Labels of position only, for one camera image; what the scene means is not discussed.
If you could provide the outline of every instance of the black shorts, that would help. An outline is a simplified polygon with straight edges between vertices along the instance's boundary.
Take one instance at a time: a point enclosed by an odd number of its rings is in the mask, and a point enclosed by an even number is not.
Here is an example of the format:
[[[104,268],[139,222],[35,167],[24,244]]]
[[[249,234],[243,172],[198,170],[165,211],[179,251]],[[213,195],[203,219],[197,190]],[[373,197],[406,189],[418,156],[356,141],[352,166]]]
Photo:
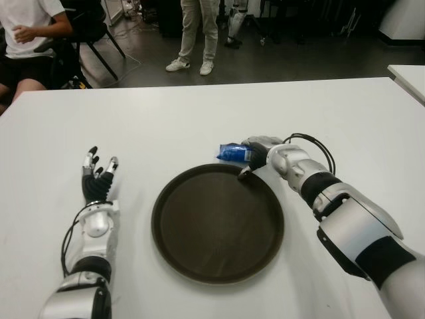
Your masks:
[[[13,90],[20,81],[31,78],[40,82],[45,88],[50,88],[52,62],[53,59],[49,56],[34,58],[0,56],[0,83]]]

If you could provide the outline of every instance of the brown tray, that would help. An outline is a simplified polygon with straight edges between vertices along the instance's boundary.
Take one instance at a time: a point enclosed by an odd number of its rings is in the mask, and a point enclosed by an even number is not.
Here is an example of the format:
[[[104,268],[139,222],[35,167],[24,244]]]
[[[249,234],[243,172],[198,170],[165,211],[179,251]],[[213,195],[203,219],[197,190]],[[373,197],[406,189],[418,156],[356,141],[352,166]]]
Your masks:
[[[152,233],[164,259],[181,274],[210,284],[238,282],[279,251],[284,216],[268,185],[241,168],[210,164],[173,179],[159,195]]]

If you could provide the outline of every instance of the dark floor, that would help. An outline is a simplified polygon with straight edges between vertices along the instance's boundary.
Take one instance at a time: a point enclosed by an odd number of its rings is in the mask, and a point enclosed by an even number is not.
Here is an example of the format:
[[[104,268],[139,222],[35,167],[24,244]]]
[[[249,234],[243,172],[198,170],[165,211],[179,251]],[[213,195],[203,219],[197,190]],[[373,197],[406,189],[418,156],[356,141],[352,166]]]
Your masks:
[[[200,76],[203,37],[193,52],[191,68],[168,73],[165,67],[177,58],[180,39],[163,38],[156,27],[122,19],[112,28],[116,40],[132,58],[123,60],[110,42],[102,40],[106,60],[118,74],[114,79],[98,64],[89,51],[82,52],[82,60],[90,66],[89,76],[95,87],[178,86],[198,84],[230,84],[331,78],[360,78],[389,76],[389,64],[425,64],[421,47],[392,47],[372,36],[310,37],[306,44],[297,45],[289,34],[282,35],[282,43],[270,39],[260,45],[260,36],[253,25],[244,26],[239,50],[223,46],[227,30],[220,30],[215,68],[209,76]]]

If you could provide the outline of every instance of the table surface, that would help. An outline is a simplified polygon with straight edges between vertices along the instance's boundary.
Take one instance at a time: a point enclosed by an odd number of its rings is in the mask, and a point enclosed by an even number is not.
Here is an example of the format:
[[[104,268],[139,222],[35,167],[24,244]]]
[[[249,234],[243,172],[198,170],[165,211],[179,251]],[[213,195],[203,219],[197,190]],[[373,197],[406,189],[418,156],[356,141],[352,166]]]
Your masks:
[[[425,102],[425,65],[388,65],[388,69]]]
[[[60,245],[83,205],[80,166],[93,145],[100,164],[120,159],[110,196],[121,207],[114,318],[389,318],[374,286],[339,268],[308,206],[268,167],[258,175],[278,194],[284,241],[244,282],[177,274],[153,243],[151,212],[177,174],[217,162],[219,144],[303,132],[424,254],[424,122],[425,108],[389,78],[24,93],[0,117],[0,318],[37,318],[59,285]]]

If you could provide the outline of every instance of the plastic wrapper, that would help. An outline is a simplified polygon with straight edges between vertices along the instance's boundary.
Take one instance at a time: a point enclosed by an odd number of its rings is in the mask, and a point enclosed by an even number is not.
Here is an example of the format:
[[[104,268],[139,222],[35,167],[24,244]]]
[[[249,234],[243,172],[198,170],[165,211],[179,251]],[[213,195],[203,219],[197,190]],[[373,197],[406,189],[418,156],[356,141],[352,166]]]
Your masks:
[[[248,146],[235,143],[222,144],[217,158],[223,161],[250,161],[251,149]]]

